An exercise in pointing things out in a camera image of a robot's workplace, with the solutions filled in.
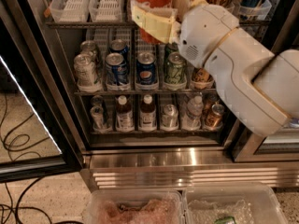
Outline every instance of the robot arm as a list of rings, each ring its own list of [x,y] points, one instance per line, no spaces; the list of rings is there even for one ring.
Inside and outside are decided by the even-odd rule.
[[[299,51],[275,57],[224,7],[205,3],[186,12],[179,29],[169,40],[214,77],[220,98],[254,133],[266,137],[299,118]]]

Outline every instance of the speckled floor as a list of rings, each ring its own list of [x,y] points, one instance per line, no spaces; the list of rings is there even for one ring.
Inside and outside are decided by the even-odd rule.
[[[23,180],[7,184],[14,207],[21,193],[34,180]],[[289,223],[299,223],[299,189],[277,189],[276,194]],[[84,223],[88,214],[87,203],[90,195],[91,193],[85,186],[79,173],[46,177],[34,184],[24,194],[20,207],[31,206],[40,208],[50,217],[50,220],[40,211],[20,209],[20,221],[23,224],[48,224],[70,220],[73,222],[67,223]],[[11,206],[5,184],[0,184],[0,203]],[[8,213],[8,211],[3,213],[4,217],[1,223],[16,223],[13,215],[10,215],[9,219],[4,222]]]

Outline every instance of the refrigerator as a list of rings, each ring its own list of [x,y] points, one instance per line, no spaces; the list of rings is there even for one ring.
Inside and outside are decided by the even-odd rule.
[[[267,16],[241,21],[240,26],[275,54],[298,49],[299,0],[266,1],[271,5]],[[245,181],[260,181],[270,187],[298,186],[299,129],[291,125],[260,137],[225,107],[219,129],[185,130],[181,114],[175,130],[163,129],[161,107],[172,104],[181,111],[186,97],[216,94],[215,84],[191,89],[192,67],[188,66],[185,86],[169,90],[164,84],[165,45],[150,45],[140,38],[138,27],[130,20],[130,0],[121,1],[123,13],[118,21],[92,21],[90,16],[86,21],[56,22],[53,12],[49,15],[53,3],[1,0],[1,36],[5,40],[1,64],[15,77],[18,89],[58,150],[45,157],[0,163],[1,181],[80,172],[91,191],[184,189],[202,183]],[[102,90],[80,91],[74,73],[80,44],[94,40],[104,61],[115,39],[129,46],[128,88],[109,89],[103,72]],[[140,51],[156,57],[158,84],[154,90],[144,91],[136,82],[136,55]],[[138,127],[145,93],[156,104],[157,127],[151,132]],[[111,130],[105,133],[94,129],[90,111],[95,95],[101,95],[107,106]],[[115,99],[120,95],[130,97],[133,107],[134,128],[127,133],[120,131],[116,122]]]

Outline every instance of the bottle label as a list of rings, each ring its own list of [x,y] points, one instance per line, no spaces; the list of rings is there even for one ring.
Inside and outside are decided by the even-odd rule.
[[[117,121],[121,129],[130,129],[134,126],[132,110],[125,114],[117,114]]]
[[[144,113],[140,111],[140,121],[139,121],[140,127],[155,127],[156,126],[156,109],[153,112],[150,113]]]

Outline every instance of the plastic container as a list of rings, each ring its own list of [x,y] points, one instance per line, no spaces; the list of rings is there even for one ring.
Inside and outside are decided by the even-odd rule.
[[[258,182],[186,188],[183,204],[187,224],[210,224],[221,217],[234,217],[237,224],[288,223],[274,191]]]
[[[55,22],[85,22],[88,19],[90,0],[52,0],[50,12]]]
[[[153,211],[139,211],[142,207],[145,207],[149,202],[153,200],[164,200],[164,202],[169,203],[167,205],[167,212],[165,212],[164,218],[159,216],[159,214],[154,209]],[[109,223],[108,213],[103,210],[103,205],[109,207],[109,213],[112,211],[117,219],[118,211],[117,206],[123,207],[133,207],[136,211],[133,216],[126,219],[127,222],[122,223],[163,223],[163,224],[183,224],[184,216],[182,209],[182,198],[177,191],[172,190],[160,190],[160,189],[114,189],[114,190],[98,190],[92,193],[90,201],[87,206],[87,214],[84,223],[86,224],[101,224]],[[160,222],[157,219],[151,218],[161,217]]]
[[[92,21],[123,21],[123,4],[124,0],[91,0]]]
[[[235,5],[236,16],[241,20],[264,20],[271,10],[271,3],[269,0],[265,0],[259,7],[242,7],[239,4]]]

